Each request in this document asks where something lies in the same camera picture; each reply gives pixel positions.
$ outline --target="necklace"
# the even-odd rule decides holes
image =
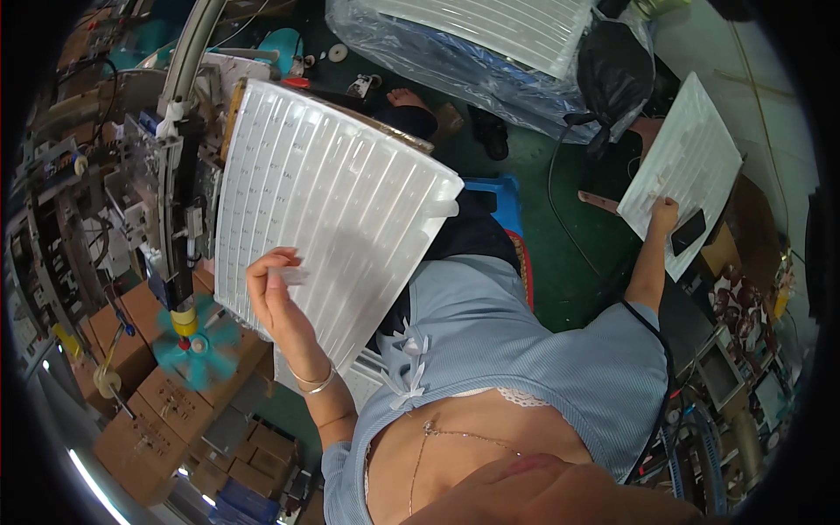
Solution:
[[[412,476],[412,488],[411,488],[411,491],[408,492],[408,515],[409,516],[411,516],[413,514],[413,512],[412,512],[412,500],[414,498],[414,481],[417,479],[417,469],[420,468],[420,459],[423,456],[423,448],[426,447],[426,440],[428,439],[429,436],[440,436],[440,435],[448,434],[448,435],[452,435],[452,436],[461,436],[462,438],[476,438],[476,439],[480,439],[481,441],[486,441],[487,443],[492,443],[494,445],[498,445],[498,446],[502,447],[503,449],[508,449],[511,452],[513,452],[514,454],[516,454],[517,456],[522,457],[521,452],[517,452],[516,450],[508,447],[507,445],[501,444],[498,441],[493,441],[492,439],[483,438],[481,436],[476,436],[475,434],[469,433],[469,432],[452,432],[452,431],[446,431],[446,430],[437,430],[434,427],[434,423],[432,423],[431,420],[428,420],[423,424],[423,434],[424,434],[423,435],[423,442],[420,443],[420,454],[417,455],[417,464],[414,465],[414,475]]]

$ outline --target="teal fan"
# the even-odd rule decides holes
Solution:
[[[198,330],[191,336],[190,348],[178,346],[179,336],[172,327],[170,313],[158,313],[157,323],[163,331],[153,344],[160,368],[167,374],[180,376],[187,388],[204,390],[215,381],[229,379],[238,364],[234,349],[241,344],[239,326],[230,316],[223,316],[209,327],[207,321],[220,306],[208,294],[195,293]]]

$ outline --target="white plastic tray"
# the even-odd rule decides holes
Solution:
[[[310,276],[290,287],[291,299],[343,374],[457,213],[463,187],[454,171],[368,124],[249,81],[224,170],[216,301],[268,338],[245,270],[276,246],[297,247]]]
[[[723,212],[741,163],[732,136],[692,71],[617,209],[642,239],[648,233],[650,209],[657,196],[679,203],[677,228],[697,209],[703,210],[703,235],[677,257],[670,243],[665,249],[665,269],[674,281],[700,253]]]
[[[564,78],[594,0],[362,0]]]

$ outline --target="black phone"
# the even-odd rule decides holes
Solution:
[[[702,208],[697,210],[685,224],[671,234],[671,246],[674,248],[674,255],[683,253],[691,243],[696,241],[706,231],[706,218],[703,217]]]

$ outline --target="blue shirt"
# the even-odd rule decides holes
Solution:
[[[353,441],[324,452],[327,523],[372,523],[365,454],[386,425],[413,408],[476,388],[516,388],[545,400],[580,435],[593,461],[617,481],[627,478],[653,430],[668,380],[662,345],[622,304],[586,328],[551,333],[528,308],[516,271],[484,255],[423,262],[408,285],[412,318],[406,332],[377,334],[389,384],[365,404]],[[650,308],[633,307],[659,327]]]

